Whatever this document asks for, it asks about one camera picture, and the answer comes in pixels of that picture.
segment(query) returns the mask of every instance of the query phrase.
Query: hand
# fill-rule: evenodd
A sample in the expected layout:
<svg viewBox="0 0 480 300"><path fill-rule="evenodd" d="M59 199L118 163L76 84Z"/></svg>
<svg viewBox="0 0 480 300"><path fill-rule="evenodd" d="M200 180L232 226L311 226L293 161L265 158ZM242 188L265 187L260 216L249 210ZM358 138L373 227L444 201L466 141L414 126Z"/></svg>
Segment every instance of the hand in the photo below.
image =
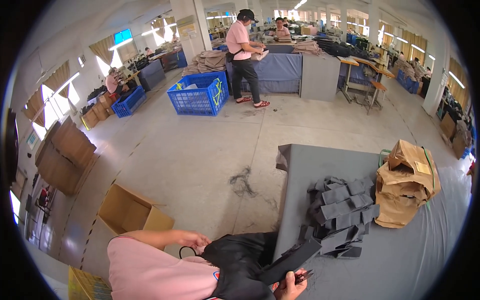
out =
<svg viewBox="0 0 480 300"><path fill-rule="evenodd" d="M306 270L301 268L295 274L301 275ZM285 280L280 282L280 285L273 292L276 300L295 300L307 287L307 280L303 280L295 285L295 275L292 271L287 273Z"/></svg>
<svg viewBox="0 0 480 300"><path fill-rule="evenodd" d="M172 230L175 242L181 246L188 246L194 249L210 244L212 241L201 233L188 230Z"/></svg>

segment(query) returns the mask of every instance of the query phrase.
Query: black cap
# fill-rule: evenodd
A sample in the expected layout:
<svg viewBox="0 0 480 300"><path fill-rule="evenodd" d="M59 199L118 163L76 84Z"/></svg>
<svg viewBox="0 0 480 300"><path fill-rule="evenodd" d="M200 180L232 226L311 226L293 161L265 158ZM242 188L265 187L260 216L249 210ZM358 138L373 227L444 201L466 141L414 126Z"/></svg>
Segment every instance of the black cap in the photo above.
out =
<svg viewBox="0 0 480 300"><path fill-rule="evenodd" d="M247 9L240 10L239 14L242 14L247 18L249 18L250 20L254 21L255 23L258 23L258 20L255 19L255 14L251 10L247 10Z"/></svg>

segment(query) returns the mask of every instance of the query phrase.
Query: scissors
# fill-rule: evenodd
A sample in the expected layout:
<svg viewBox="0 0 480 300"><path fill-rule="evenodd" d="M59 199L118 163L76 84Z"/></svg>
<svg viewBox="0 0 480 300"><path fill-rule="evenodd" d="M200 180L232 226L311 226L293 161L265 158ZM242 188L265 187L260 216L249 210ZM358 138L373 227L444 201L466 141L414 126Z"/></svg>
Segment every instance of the scissors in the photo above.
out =
<svg viewBox="0 0 480 300"><path fill-rule="evenodd" d="M295 284L297 285L300 282L302 282L303 280L307 280L312 275L313 275L313 270L309 270L309 271L307 271L303 274L300 274L300 275L295 275Z"/></svg>

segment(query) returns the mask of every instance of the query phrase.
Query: gray pants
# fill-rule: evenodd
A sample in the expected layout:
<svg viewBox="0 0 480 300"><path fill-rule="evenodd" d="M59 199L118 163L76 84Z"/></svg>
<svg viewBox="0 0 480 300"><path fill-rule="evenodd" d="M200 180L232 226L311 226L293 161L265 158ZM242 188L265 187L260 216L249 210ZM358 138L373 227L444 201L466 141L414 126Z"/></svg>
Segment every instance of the gray pants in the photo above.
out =
<svg viewBox="0 0 480 300"><path fill-rule="evenodd" d="M252 61L246 60L233 60L233 75L232 75L232 89L233 97L235 99L242 98L241 95L241 81L245 78L250 85L250 91L252 92L252 98L254 103L260 103L260 89L258 87L258 75L253 68Z"/></svg>

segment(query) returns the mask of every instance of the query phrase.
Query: column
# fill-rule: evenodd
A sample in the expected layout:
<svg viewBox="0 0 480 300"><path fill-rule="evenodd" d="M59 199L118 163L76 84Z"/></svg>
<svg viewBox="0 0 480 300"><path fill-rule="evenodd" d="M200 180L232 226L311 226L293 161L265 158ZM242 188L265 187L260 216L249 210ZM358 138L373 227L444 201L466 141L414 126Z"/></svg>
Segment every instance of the column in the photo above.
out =
<svg viewBox="0 0 480 300"><path fill-rule="evenodd" d="M342 37L341 41L346 42L347 41L347 4L342 1L342 6L340 8L340 29L342 30Z"/></svg>
<svg viewBox="0 0 480 300"><path fill-rule="evenodd" d="M330 19L332 18L332 14L330 12L330 7L328 5L327 5L327 8L326 8L326 14L327 14L327 17L326 17L325 28L330 29L332 27L332 21L330 21Z"/></svg>
<svg viewBox="0 0 480 300"><path fill-rule="evenodd" d="M370 27L368 41L372 45L377 45L378 44L378 23L380 21L380 18L378 17L377 0L370 0L370 4L368 5L368 20L369 20L369 27Z"/></svg>
<svg viewBox="0 0 480 300"><path fill-rule="evenodd" d="M202 0L175 0L171 2L171 6L175 21L190 15L194 16L193 25L196 33L188 37L180 37L187 62L190 63L192 58L202 51L212 50Z"/></svg>
<svg viewBox="0 0 480 300"><path fill-rule="evenodd" d="M253 0L253 13L255 14L255 19L258 20L257 26L263 26L264 17L262 15L262 7L260 6L260 0Z"/></svg>
<svg viewBox="0 0 480 300"><path fill-rule="evenodd" d="M322 18L322 8L317 7L317 19L318 19L318 26L320 27L320 19Z"/></svg>
<svg viewBox="0 0 480 300"><path fill-rule="evenodd" d="M435 35L436 40L434 42L435 51L432 51L435 53L432 54L432 56L435 57L435 68L433 68L430 86L422 105L427 114L432 117L437 112L437 108L442 100L445 88L445 86L441 84L442 76L444 72L446 76L448 76L448 68L450 64L450 40L447 35L447 30L440 22L436 22L435 28L437 31L437 34Z"/></svg>
<svg viewBox="0 0 480 300"><path fill-rule="evenodd" d="M237 12L237 15L240 13L240 10L245 10L248 9L248 1L247 0L234 0L235 3L235 10ZM252 26L248 25L247 26L247 31L250 32L250 28Z"/></svg>

